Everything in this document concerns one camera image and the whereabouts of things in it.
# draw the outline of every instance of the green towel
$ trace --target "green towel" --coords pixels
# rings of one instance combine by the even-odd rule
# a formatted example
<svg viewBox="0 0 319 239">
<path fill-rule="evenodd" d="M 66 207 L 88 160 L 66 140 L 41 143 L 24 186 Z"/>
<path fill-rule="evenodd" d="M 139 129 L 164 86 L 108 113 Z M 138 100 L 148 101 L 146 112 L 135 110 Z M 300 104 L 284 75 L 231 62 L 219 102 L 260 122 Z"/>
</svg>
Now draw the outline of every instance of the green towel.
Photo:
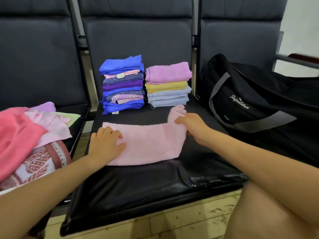
<svg viewBox="0 0 319 239">
<path fill-rule="evenodd" d="M 63 113 L 63 112 L 56 112 L 56 114 L 63 116 L 63 117 L 68 117 L 71 118 L 71 120 L 66 124 L 68 127 L 72 126 L 72 124 L 78 120 L 80 115 L 78 114 L 73 114 L 73 113 Z"/>
</svg>

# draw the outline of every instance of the yellow towel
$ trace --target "yellow towel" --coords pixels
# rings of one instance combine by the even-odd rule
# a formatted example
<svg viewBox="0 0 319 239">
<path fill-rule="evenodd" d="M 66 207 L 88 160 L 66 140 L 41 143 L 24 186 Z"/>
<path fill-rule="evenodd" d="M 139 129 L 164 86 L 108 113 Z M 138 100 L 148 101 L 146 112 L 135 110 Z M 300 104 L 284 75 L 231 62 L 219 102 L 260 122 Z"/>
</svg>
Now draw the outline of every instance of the yellow towel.
<svg viewBox="0 0 319 239">
<path fill-rule="evenodd" d="M 160 85 L 145 83 L 145 87 L 147 92 L 151 94 L 158 91 L 185 89 L 187 87 L 187 81 L 170 82 Z"/>
</svg>

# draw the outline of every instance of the chair seat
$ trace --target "chair seat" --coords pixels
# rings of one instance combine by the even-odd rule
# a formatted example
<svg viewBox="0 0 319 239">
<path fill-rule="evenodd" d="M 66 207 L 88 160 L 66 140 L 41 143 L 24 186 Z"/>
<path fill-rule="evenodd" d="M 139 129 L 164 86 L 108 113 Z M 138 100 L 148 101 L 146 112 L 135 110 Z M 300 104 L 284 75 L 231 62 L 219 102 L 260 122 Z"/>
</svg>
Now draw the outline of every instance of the chair seat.
<svg viewBox="0 0 319 239">
<path fill-rule="evenodd" d="M 81 115 L 75 123 L 72 124 L 70 127 L 70 133 L 72 135 L 71 138 L 64 140 L 64 144 L 66 145 L 68 151 L 72 155 L 76 148 L 78 142 L 78 136 L 81 134 L 84 125 L 85 125 L 85 118 L 90 111 L 91 106 L 89 104 L 79 104 L 79 105 L 72 105 L 72 106 L 64 106 L 58 107 L 56 109 L 57 112 L 65 112 L 65 113 L 74 113 Z"/>
<path fill-rule="evenodd" d="M 187 112 L 227 133 L 213 115 L 190 96 Z M 171 107 L 102 115 L 98 107 L 92 132 L 105 121 L 151 125 L 167 122 Z M 80 185 L 72 198 L 61 235 L 92 229 L 226 193 L 243 186 L 247 176 L 188 136 L 179 158 L 138 166 L 105 166 Z"/>
</svg>

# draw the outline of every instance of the black bag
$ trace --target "black bag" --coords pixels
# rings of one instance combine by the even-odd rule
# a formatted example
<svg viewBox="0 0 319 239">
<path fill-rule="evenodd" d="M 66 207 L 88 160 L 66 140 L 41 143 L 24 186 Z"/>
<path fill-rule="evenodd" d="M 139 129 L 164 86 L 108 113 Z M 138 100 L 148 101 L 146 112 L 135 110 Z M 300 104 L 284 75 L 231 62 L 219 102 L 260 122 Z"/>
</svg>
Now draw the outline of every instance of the black bag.
<svg viewBox="0 0 319 239">
<path fill-rule="evenodd" d="M 233 137 L 319 168 L 317 77 L 287 77 L 218 54 L 198 90 Z"/>
</svg>

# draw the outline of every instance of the white wall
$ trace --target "white wall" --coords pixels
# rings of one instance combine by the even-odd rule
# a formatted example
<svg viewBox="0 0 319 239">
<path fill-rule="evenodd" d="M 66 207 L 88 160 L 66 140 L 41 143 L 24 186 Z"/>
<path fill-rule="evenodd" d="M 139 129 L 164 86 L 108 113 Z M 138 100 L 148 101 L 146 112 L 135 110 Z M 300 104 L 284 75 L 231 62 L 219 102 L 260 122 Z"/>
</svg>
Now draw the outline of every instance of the white wall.
<svg viewBox="0 0 319 239">
<path fill-rule="evenodd" d="M 319 0 L 288 0 L 281 24 L 284 37 L 280 53 L 300 53 L 319 57 Z M 319 71 L 277 61 L 275 72 L 286 76 L 312 77 Z"/>
</svg>

